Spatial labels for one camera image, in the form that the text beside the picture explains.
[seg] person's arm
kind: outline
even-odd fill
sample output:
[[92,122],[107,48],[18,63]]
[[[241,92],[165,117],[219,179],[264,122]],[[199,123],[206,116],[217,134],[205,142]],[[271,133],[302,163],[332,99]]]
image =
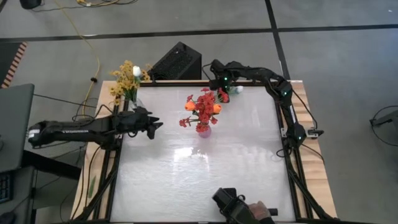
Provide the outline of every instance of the person's arm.
[[275,224],[271,218],[271,213],[262,201],[250,204],[249,209],[253,213],[254,218],[259,220],[261,224]]

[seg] black box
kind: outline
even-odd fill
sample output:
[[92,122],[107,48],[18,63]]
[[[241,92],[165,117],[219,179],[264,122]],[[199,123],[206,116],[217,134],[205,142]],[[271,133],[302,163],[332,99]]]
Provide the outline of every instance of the black box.
[[201,80],[201,53],[178,42],[148,74],[153,80]]

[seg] pink vase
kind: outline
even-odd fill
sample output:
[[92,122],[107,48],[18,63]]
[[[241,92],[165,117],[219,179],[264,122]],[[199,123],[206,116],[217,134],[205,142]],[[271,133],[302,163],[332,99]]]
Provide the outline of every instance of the pink vase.
[[207,131],[204,131],[202,133],[198,133],[200,137],[202,138],[208,138],[211,135],[211,127],[209,126],[209,128],[207,129]]

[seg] white table surface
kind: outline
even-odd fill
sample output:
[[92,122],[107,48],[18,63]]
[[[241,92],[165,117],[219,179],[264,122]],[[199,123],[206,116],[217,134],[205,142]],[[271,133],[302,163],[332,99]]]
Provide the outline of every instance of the white table surface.
[[190,116],[187,96],[200,87],[142,87],[138,97],[164,125],[150,140],[146,133],[124,137],[111,222],[223,222],[211,196],[234,187],[246,203],[262,200],[278,208],[274,220],[294,221],[285,161],[273,99],[264,87],[245,87],[222,104],[208,139]]

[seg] gray floor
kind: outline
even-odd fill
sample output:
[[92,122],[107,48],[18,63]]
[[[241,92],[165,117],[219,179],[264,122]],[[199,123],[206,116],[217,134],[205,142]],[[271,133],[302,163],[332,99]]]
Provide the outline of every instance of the gray floor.
[[[61,1],[74,5],[73,0]],[[393,24],[398,21],[394,0],[272,0],[279,27],[351,26]],[[55,7],[47,0],[43,8]],[[69,9],[83,34],[163,32],[270,27],[263,0],[140,0],[129,6],[100,9]],[[75,35],[60,11],[25,11],[18,1],[8,0],[0,13],[1,37]],[[388,105],[397,105],[397,29],[325,31],[280,34],[292,79],[303,80],[319,127],[326,172],[338,216],[343,220],[397,223],[398,149],[372,134],[369,119]],[[178,41],[197,49],[203,64],[214,58],[264,66],[280,73],[272,34],[228,34],[133,39],[92,40],[102,70],[100,80],[125,59],[138,65],[155,63]],[[84,99],[96,62],[81,40],[29,42],[13,85],[35,84],[38,94],[80,102]],[[98,96],[95,86],[92,97]],[[70,120],[76,106],[34,98],[30,124],[43,119]],[[381,127],[383,139],[398,144],[395,131]],[[80,144],[36,151],[57,156]],[[73,164],[77,154],[64,158]],[[40,174],[38,185],[54,177]],[[60,180],[42,193],[37,223],[59,222],[60,201],[75,186]],[[45,196],[58,190],[57,197]],[[64,219],[72,209],[72,197],[63,206]]]

